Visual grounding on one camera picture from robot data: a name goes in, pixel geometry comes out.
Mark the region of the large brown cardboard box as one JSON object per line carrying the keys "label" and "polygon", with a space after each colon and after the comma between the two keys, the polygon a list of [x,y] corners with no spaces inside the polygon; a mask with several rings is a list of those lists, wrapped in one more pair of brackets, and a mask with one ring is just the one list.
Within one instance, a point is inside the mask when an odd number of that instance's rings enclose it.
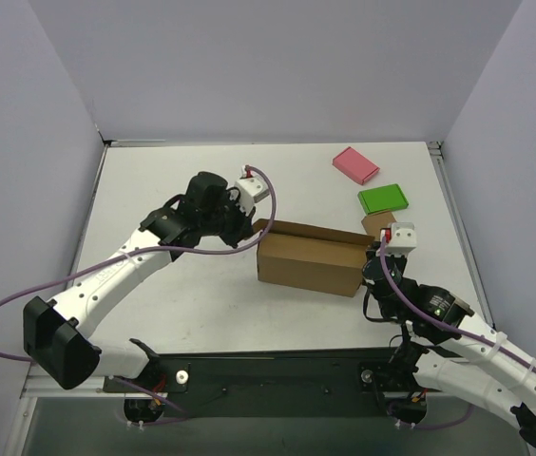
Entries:
{"label": "large brown cardboard box", "polygon": [[330,295],[353,297],[362,283],[368,235],[266,219],[253,228],[268,233],[258,244],[258,280]]}

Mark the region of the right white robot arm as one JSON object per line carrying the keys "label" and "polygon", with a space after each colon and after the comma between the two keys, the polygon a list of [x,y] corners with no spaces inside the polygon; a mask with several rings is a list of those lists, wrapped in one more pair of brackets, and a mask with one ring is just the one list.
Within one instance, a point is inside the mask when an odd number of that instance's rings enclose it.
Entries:
{"label": "right white robot arm", "polygon": [[394,367],[512,425],[536,449],[536,358],[449,291],[403,276],[407,258],[374,242],[362,269],[380,323],[400,327]]}

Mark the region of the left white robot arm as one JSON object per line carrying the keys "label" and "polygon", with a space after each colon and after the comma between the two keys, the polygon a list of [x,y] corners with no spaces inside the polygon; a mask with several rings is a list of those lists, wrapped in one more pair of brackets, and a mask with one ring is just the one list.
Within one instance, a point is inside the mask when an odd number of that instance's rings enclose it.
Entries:
{"label": "left white robot arm", "polygon": [[151,211],[110,265],[82,276],[50,300],[39,296],[23,310],[24,350],[65,390],[95,371],[124,376],[136,390],[150,390],[159,368],[141,342],[132,348],[99,347],[91,336],[104,318],[137,286],[173,263],[204,237],[232,248],[253,234],[259,201],[270,193],[265,180],[244,171],[234,184],[211,172],[194,176],[186,191]]}

